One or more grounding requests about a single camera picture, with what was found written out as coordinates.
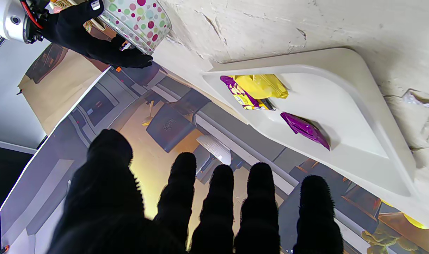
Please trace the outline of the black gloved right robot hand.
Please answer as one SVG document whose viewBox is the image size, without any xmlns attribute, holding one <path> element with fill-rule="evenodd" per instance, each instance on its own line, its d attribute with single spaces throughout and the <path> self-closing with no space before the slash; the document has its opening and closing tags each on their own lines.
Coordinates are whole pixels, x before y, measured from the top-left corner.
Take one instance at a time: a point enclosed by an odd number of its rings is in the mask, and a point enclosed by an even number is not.
<svg viewBox="0 0 429 254">
<path fill-rule="evenodd" d="M 91 0 L 73 5 L 59 13 L 50 13 L 40 20 L 44 38 L 73 50 L 87 58 L 114 67 L 146 68 L 153 64 L 153 57 L 138 49 L 120 50 L 124 38 L 116 35 L 110 41 L 90 35 L 83 24 L 103 13 L 101 0 Z"/>
</svg>

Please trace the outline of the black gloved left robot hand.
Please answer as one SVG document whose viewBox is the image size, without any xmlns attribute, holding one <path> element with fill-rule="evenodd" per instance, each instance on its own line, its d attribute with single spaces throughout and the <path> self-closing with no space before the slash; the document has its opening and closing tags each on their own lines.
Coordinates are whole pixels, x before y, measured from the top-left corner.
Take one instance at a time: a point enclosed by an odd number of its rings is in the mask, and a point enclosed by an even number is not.
<svg viewBox="0 0 429 254">
<path fill-rule="evenodd" d="M 74 173 L 49 254 L 279 254 L 281 237 L 272 169 L 256 163 L 248 175 L 240 228 L 233 232 L 234 175 L 214 170 L 193 231 L 188 229 L 197 160 L 179 154 L 153 219 L 145 216 L 139 183 L 130 170 L 133 150 L 118 131 L 104 129 Z"/>
</svg>

